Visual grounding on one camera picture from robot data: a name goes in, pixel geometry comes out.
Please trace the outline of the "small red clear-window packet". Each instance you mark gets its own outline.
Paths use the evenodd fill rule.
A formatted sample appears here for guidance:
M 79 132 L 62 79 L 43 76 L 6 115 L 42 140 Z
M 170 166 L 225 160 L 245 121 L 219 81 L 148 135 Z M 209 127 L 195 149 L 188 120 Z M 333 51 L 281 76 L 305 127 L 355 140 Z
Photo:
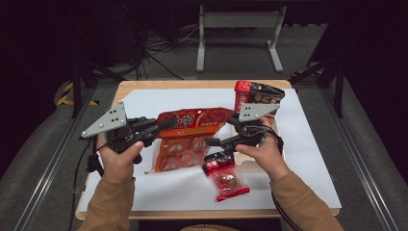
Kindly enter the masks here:
M 217 189 L 216 202 L 250 192 L 236 172 L 233 154 L 225 151 L 210 154 L 204 158 L 202 169 Z

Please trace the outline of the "black stand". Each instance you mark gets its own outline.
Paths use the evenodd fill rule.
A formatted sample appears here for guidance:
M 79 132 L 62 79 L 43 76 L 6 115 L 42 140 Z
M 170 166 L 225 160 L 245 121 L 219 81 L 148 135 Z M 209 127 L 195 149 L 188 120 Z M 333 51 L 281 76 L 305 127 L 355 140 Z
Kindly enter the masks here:
M 105 74 L 108 78 L 113 79 L 119 83 L 124 81 L 124 78 L 118 74 L 113 73 L 107 67 L 98 65 L 86 59 L 77 59 L 72 64 L 72 77 L 70 80 L 73 83 L 73 113 L 72 118 L 75 118 L 83 108 L 84 102 L 81 93 L 81 85 L 85 84 L 88 88 L 94 89 L 97 86 L 97 80 L 94 70 Z
M 328 89 L 335 82 L 333 106 L 339 118 L 343 117 L 343 88 L 344 88 L 344 53 L 338 50 L 329 51 L 326 54 L 315 50 L 309 61 L 307 69 L 302 72 L 294 72 L 289 79 L 291 84 L 296 84 L 313 73 L 321 70 L 316 80 L 320 89 Z

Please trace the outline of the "red and black seasoning packet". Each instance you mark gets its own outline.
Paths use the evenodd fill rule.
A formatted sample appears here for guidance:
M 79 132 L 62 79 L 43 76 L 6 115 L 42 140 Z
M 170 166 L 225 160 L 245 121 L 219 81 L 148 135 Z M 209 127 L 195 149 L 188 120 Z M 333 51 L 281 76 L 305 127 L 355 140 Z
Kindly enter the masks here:
M 261 103 L 279 105 L 285 92 L 270 85 L 240 80 L 235 85 L 235 108 L 238 113 L 242 103 Z

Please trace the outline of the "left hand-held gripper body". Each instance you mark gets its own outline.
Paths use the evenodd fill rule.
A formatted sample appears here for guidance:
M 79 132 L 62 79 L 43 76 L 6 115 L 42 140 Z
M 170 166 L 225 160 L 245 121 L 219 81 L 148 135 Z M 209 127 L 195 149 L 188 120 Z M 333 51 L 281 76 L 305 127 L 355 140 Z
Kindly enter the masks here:
M 139 117 L 128 118 L 124 103 L 119 101 L 85 129 L 81 136 L 84 139 L 97 139 L 97 136 L 102 134 L 104 144 L 117 154 L 121 154 L 134 143 L 143 140 L 142 131 L 147 126 L 138 126 L 138 119 Z

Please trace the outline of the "person's right hand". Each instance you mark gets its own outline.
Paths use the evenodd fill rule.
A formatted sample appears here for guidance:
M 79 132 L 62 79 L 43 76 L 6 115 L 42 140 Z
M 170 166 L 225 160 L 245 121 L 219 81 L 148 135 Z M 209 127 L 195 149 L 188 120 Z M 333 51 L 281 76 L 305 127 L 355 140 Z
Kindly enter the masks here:
M 236 150 L 253 158 L 265 171 L 271 182 L 277 181 L 291 173 L 279 152 L 277 139 L 270 133 L 267 133 L 262 145 L 248 146 L 238 144 Z

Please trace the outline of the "white metal stand frame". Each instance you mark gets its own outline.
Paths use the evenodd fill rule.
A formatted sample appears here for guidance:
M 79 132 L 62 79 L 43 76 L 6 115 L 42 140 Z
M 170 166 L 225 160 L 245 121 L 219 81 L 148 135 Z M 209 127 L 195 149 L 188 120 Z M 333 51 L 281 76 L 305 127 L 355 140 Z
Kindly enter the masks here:
M 287 7 L 272 12 L 207 12 L 199 8 L 196 71 L 203 72 L 205 64 L 205 29 L 206 28 L 270 28 L 271 39 L 266 41 L 272 64 L 277 73 L 283 72 L 283 66 L 276 50 L 276 44 L 283 26 Z

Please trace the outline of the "aluminium floor rail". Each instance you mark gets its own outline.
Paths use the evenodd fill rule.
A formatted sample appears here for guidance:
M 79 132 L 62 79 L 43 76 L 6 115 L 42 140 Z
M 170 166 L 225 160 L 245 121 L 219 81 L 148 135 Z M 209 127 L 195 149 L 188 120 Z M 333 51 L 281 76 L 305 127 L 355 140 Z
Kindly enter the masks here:
M 44 169 L 43 174 L 40 176 L 37 186 L 32 193 L 32 196 L 27 203 L 23 213 L 21 214 L 17 224 L 15 225 L 13 231 L 28 231 L 38 209 L 47 195 L 49 188 L 55 178 L 55 175 L 58 172 L 58 169 L 61 165 L 61 162 L 64 159 L 68 143 L 72 140 L 75 135 L 75 129 L 77 128 L 87 105 L 93 98 L 95 89 L 84 90 L 84 96 L 80 98 L 81 106 L 76 113 L 76 116 L 72 118 L 63 133 L 62 139 L 58 143 L 50 161 L 48 162 L 47 167 Z
M 324 99 L 327 107 L 330 110 L 331 115 L 340 130 L 340 133 L 344 139 L 344 142 L 348 149 L 348 158 L 352 163 L 362 186 L 369 198 L 370 204 L 379 219 L 384 231 L 400 231 L 396 225 L 396 222 L 390 213 L 390 210 L 380 193 L 376 182 L 374 181 L 369 168 L 367 167 L 361 153 L 353 140 L 350 131 L 348 130 L 344 120 L 338 115 L 335 106 L 334 98 L 330 95 L 329 90 L 321 90 L 320 94 Z

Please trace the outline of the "wooden table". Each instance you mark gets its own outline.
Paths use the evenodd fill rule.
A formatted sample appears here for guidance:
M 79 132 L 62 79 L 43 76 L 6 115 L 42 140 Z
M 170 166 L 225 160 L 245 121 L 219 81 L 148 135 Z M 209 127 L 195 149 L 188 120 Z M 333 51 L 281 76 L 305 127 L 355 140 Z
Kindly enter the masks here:
M 267 85 L 279 89 L 293 89 L 285 80 L 266 80 Z M 171 90 L 171 89 L 234 89 L 234 80 L 226 81 L 126 81 L 119 85 L 114 102 L 122 102 L 122 99 L 133 90 Z M 340 209 L 331 209 L 333 215 L 337 215 Z M 131 219 L 229 219 L 229 218 L 277 218 L 275 209 L 267 210 L 221 210 L 221 211 L 163 211 L 163 212 L 134 212 Z

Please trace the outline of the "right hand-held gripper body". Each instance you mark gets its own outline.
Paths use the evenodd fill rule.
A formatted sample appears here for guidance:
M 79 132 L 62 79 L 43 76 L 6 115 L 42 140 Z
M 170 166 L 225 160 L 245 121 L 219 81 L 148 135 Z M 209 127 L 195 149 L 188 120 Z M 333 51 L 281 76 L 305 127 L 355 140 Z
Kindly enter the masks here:
M 271 116 L 279 109 L 280 105 L 276 104 L 260 104 L 260 103 L 242 103 L 240 111 L 233 117 L 237 118 L 242 124 L 241 131 L 236 131 L 235 148 L 238 144 L 256 146 L 262 144 L 267 133 L 273 134 L 271 128 L 268 128 L 260 120 L 261 117 Z

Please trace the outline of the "small orange seasoning packet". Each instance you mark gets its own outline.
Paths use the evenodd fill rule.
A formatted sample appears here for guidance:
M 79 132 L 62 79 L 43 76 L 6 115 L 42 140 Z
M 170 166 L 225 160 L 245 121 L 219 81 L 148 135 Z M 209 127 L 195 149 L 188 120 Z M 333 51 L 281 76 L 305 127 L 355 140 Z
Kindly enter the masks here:
M 195 108 L 159 114 L 157 122 L 175 117 L 177 123 L 158 134 L 162 139 L 185 138 L 215 134 L 235 112 L 230 109 Z

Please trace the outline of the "person's tan garment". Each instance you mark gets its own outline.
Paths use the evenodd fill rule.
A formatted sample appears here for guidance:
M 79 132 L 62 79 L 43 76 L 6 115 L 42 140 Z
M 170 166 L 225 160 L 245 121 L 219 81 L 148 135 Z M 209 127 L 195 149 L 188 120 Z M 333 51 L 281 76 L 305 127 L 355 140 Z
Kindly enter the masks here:
M 240 231 L 231 227 L 217 224 L 196 224 L 184 227 L 180 231 Z

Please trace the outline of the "person's left hand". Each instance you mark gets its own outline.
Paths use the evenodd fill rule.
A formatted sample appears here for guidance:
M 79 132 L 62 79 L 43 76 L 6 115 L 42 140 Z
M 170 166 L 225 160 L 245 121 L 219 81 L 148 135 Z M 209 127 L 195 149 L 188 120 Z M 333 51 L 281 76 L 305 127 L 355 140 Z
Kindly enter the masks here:
M 134 160 L 143 149 L 143 142 L 138 141 L 121 154 L 117 154 L 103 142 L 103 135 L 97 136 L 98 153 L 102 158 L 104 174 L 102 178 L 112 184 L 130 182 L 134 174 Z

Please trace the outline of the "white table mat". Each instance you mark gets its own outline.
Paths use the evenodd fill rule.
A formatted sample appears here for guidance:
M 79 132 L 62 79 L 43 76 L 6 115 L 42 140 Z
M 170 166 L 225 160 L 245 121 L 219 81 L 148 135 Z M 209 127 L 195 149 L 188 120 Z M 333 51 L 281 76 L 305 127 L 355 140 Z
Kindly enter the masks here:
M 232 89 L 133 90 L 122 102 L 129 117 L 156 117 L 181 109 L 235 106 Z M 293 89 L 286 89 L 275 121 L 284 141 L 284 160 L 331 209 L 342 204 L 329 176 L 314 135 Z M 135 166 L 134 212 L 267 210 L 274 204 L 268 176 L 263 172 L 243 172 L 241 179 L 250 192 L 216 201 L 217 189 L 201 167 L 188 167 L 153 173 L 153 145 L 141 152 L 142 162 Z

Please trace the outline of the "white divided plastic container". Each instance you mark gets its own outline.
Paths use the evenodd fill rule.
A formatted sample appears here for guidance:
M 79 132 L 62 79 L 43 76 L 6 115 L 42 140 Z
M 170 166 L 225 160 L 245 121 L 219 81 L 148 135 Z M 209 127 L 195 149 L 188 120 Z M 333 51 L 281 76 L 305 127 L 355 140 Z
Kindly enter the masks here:
M 278 149 L 281 153 L 281 157 L 285 158 L 285 154 L 283 151 L 284 142 L 279 136 L 279 130 L 277 128 L 276 120 L 272 117 L 270 120 L 271 122 L 271 130 L 273 131 L 273 136 L 278 144 Z M 237 170 L 246 171 L 246 172 L 262 172 L 263 169 L 256 163 L 254 158 L 251 158 L 241 152 L 234 152 L 234 159 L 235 159 L 235 167 Z

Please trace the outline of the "yellow black hazard tape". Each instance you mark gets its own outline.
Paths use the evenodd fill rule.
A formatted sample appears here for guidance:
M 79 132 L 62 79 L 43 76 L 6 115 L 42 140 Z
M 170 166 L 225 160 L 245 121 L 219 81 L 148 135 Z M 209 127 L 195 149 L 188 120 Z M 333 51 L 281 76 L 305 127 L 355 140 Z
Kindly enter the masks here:
M 61 97 L 57 100 L 56 105 L 69 105 L 69 106 L 74 106 L 74 100 L 68 99 L 68 95 L 70 91 L 73 90 L 73 82 L 68 82 L 66 86 L 64 87 L 63 93 Z M 90 106 L 98 106 L 99 105 L 99 100 L 91 100 L 89 102 Z

